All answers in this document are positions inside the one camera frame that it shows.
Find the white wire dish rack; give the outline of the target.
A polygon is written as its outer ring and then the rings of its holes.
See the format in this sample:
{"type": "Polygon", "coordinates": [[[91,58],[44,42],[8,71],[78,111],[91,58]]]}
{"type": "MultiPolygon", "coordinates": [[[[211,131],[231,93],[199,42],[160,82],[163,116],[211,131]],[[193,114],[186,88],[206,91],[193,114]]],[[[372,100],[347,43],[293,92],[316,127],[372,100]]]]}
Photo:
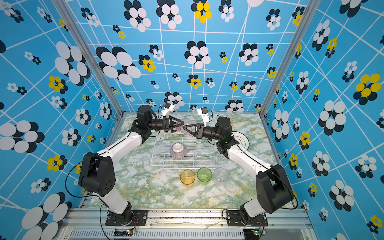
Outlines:
{"type": "Polygon", "coordinates": [[[217,140],[196,139],[180,132],[164,133],[155,138],[150,165],[162,169],[199,169],[228,167],[230,160],[219,153],[217,140]],[[171,153],[174,144],[182,144],[187,152],[183,157],[171,153]]]}

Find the yellow glass cup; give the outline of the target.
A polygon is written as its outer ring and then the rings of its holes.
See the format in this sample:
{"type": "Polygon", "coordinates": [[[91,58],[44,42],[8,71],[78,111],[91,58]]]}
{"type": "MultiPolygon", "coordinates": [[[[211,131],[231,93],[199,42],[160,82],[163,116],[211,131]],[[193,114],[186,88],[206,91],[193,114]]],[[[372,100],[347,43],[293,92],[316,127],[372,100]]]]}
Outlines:
{"type": "Polygon", "coordinates": [[[195,179],[196,175],[192,170],[184,170],[180,174],[180,180],[186,186],[192,185],[195,182],[195,179]]]}

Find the green glass cup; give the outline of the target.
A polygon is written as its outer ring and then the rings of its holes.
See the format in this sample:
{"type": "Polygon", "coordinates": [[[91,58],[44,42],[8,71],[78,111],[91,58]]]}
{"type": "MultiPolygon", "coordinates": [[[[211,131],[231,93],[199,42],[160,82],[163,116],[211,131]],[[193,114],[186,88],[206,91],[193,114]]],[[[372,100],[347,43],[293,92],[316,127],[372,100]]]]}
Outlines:
{"type": "Polygon", "coordinates": [[[212,171],[209,168],[200,168],[197,172],[197,177],[200,182],[208,183],[212,177],[212,171]]]}

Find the clear glass cup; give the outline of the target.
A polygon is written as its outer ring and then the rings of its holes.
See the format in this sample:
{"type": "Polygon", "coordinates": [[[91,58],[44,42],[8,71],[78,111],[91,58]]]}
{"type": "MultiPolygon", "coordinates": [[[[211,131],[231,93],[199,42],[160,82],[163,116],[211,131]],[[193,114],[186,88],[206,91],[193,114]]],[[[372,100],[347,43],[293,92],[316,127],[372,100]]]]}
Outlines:
{"type": "Polygon", "coordinates": [[[219,167],[214,170],[214,179],[216,182],[224,183],[228,180],[228,178],[229,172],[226,169],[219,167]]]}

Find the white plate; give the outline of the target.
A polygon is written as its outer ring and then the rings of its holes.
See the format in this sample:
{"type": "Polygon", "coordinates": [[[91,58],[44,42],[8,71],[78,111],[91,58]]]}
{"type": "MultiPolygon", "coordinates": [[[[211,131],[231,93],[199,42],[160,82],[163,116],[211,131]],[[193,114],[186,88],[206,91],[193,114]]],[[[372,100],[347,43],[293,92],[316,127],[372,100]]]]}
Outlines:
{"type": "Polygon", "coordinates": [[[245,149],[245,150],[249,149],[250,141],[246,135],[244,135],[243,133],[234,131],[234,132],[232,132],[232,136],[240,148],[245,149]]]}

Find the pink glass cup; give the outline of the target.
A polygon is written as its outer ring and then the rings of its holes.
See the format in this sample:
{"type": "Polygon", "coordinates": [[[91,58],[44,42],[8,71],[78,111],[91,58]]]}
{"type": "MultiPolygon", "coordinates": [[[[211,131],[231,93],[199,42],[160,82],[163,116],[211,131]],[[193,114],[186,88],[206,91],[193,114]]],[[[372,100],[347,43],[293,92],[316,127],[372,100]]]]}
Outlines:
{"type": "Polygon", "coordinates": [[[184,124],[182,126],[177,127],[177,131],[183,134],[188,134],[187,131],[184,130],[184,126],[196,124],[196,120],[183,120],[184,124]]]}

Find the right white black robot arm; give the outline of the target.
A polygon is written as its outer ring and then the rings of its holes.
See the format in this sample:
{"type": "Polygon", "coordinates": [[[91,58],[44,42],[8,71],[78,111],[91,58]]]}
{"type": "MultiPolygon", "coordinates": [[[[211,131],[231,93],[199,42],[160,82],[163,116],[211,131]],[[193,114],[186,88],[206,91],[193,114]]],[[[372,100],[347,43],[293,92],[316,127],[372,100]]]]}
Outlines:
{"type": "Polygon", "coordinates": [[[246,226],[252,225],[264,213],[272,214],[297,199],[285,169],[279,164],[266,163],[241,147],[233,136],[229,118],[218,118],[214,127],[193,124],[185,125],[183,129],[197,139],[217,140],[219,153],[255,178],[257,195],[240,206],[240,216],[246,226]]]}

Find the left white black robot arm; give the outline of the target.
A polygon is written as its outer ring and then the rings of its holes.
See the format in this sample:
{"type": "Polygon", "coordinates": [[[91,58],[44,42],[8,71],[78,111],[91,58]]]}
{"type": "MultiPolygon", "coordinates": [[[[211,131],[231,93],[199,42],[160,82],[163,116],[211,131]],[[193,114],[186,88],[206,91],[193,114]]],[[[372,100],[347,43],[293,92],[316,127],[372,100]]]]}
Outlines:
{"type": "Polygon", "coordinates": [[[152,131],[174,133],[183,121],[170,116],[175,106],[165,104],[161,117],[152,107],[142,105],[128,133],[98,153],[87,153],[82,161],[79,185],[94,193],[108,209],[108,218],[118,225],[127,226],[134,219],[132,205],[117,190],[115,165],[131,150],[145,143],[152,131]]]}

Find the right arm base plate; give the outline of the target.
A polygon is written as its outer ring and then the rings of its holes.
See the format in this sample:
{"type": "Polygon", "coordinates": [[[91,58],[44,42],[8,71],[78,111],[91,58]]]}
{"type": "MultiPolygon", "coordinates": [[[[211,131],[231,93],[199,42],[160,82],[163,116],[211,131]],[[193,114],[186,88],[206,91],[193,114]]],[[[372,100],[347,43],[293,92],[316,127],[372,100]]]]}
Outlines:
{"type": "Polygon", "coordinates": [[[256,217],[249,217],[245,211],[224,210],[223,218],[229,227],[267,227],[268,221],[265,214],[256,217]]]}

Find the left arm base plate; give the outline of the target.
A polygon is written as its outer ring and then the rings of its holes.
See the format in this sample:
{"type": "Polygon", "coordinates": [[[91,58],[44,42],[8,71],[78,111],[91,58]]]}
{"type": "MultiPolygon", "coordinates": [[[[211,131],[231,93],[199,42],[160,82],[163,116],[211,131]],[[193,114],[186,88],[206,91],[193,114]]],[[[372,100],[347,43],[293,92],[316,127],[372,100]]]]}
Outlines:
{"type": "Polygon", "coordinates": [[[108,211],[106,226],[139,226],[143,227],[146,225],[148,218],[148,210],[129,210],[122,214],[115,214],[108,211]]]}

